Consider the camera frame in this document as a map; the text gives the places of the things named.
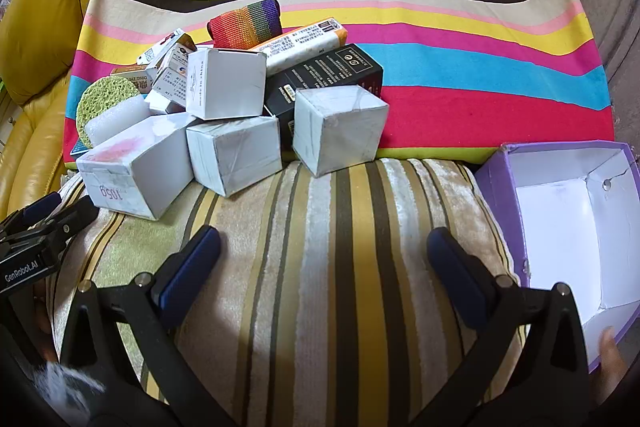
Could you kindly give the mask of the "person's right hand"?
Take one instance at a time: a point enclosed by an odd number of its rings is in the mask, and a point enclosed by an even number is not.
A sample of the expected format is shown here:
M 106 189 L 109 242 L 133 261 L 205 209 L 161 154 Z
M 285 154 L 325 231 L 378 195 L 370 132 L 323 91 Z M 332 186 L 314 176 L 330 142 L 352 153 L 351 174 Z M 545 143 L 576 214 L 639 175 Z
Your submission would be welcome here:
M 599 341 L 600 374 L 596 380 L 596 401 L 603 403 L 627 373 L 627 365 L 618 350 L 612 327 L 605 329 Z

